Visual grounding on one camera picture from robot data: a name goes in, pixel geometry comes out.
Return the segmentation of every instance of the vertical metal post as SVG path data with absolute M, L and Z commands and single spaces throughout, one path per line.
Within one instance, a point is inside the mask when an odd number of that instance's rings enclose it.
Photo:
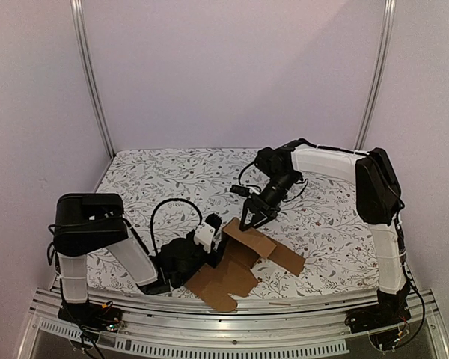
M 389 43 L 391 41 L 395 8 L 395 0 L 386 0 L 384 19 L 382 21 L 381 40 L 379 41 L 379 51 L 376 59 L 376 67 L 374 69 L 373 82 L 371 84 L 370 93 L 367 98 L 364 116 L 362 118 L 361 125 L 359 126 L 358 137 L 356 138 L 354 146 L 356 150 L 363 149 L 367 133 L 369 131 L 369 125 L 373 118 L 374 108 L 376 107 L 376 101 L 379 94 L 379 87 L 381 86 L 382 74 L 384 73 L 386 56 L 388 55 Z
M 116 152 L 114 150 L 112 138 L 106 124 L 105 113 L 103 112 L 102 102 L 98 93 L 97 82 L 95 81 L 93 66 L 91 64 L 90 50 L 88 48 L 88 39 L 85 30 L 85 20 L 83 17 L 82 0 L 71 0 L 71 7 L 80 58 L 82 59 L 83 71 L 85 73 L 85 79 L 87 81 L 88 91 L 90 93 L 91 104 L 93 106 L 95 118 L 97 120 L 98 130 L 100 131 L 106 153 L 108 154 L 110 159 L 113 159 Z

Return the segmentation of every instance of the white wall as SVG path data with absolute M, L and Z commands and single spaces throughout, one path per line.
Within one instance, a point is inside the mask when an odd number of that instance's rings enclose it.
M 56 200 L 92 190 L 107 163 L 70 14 L 69 1 L 0 0 L 0 359 L 50 282 Z
M 384 3 L 85 1 L 114 144 L 352 147 Z
M 449 333 L 449 0 L 398 2 L 366 142 L 375 146 L 397 170 L 409 260 Z

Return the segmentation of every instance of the open cardboard box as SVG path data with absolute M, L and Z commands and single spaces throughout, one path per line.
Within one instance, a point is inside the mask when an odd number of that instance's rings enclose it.
M 303 257 L 260 231 L 250 228 L 242 232 L 238 218 L 233 218 L 223 228 L 222 241 L 227 241 L 227 244 L 222 261 L 216 268 L 205 264 L 185 284 L 186 288 L 219 312 L 230 312 L 238 306 L 230 294 L 247 297 L 258 285 L 251 268 L 260 257 L 273 261 L 295 276 L 305 266 Z

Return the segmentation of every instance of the floral tablecloth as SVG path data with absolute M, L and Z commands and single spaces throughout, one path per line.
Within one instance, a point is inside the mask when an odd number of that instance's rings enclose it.
M 218 213 L 224 223 L 240 217 L 244 199 L 228 189 L 242 168 L 253 160 L 252 149 L 127 150 L 119 152 L 98 192 L 118 193 L 125 216 L 148 248 L 152 248 L 151 212 L 165 198 L 182 197 L 195 203 L 204 216 Z M 338 178 L 308 173 L 308 187 L 300 198 L 281 205 L 278 218 L 265 234 L 306 258 L 295 277 L 268 260 L 253 268 L 259 285 L 248 298 L 296 298 L 377 287 L 378 268 L 372 236 L 355 211 L 354 185 Z M 254 168 L 243 182 L 265 185 L 267 177 Z M 291 195 L 301 185 L 294 185 Z M 198 223 L 184 203 L 164 205 L 155 220 L 158 246 L 184 236 Z M 140 293 L 121 264 L 106 250 L 88 255 L 91 287 Z M 177 298 L 193 297 L 187 289 L 174 290 Z

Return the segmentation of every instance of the cardboard piece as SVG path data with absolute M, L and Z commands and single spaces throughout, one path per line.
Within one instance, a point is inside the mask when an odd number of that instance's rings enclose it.
M 233 218 L 223 228 L 222 240 L 227 241 L 222 261 L 216 268 L 205 264 L 185 285 L 219 312 L 230 312 L 238 306 L 230 294 L 247 297 L 258 285 L 251 268 L 260 257 L 268 258 L 296 276 L 305 266 L 303 257 L 259 230 L 250 228 L 242 232 L 238 218 Z

